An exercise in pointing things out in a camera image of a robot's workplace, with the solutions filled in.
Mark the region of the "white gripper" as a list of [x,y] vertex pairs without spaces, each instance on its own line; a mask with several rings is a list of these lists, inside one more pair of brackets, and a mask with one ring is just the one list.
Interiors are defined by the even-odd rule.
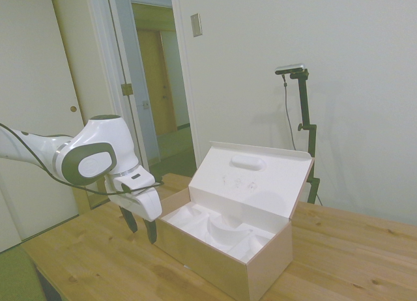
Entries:
[[154,177],[141,165],[125,171],[105,176],[105,187],[111,202],[119,205],[122,216],[131,230],[136,233],[137,223],[134,214],[143,218],[151,244],[157,241],[156,221],[162,214],[162,206],[158,192],[152,187],[156,183]]

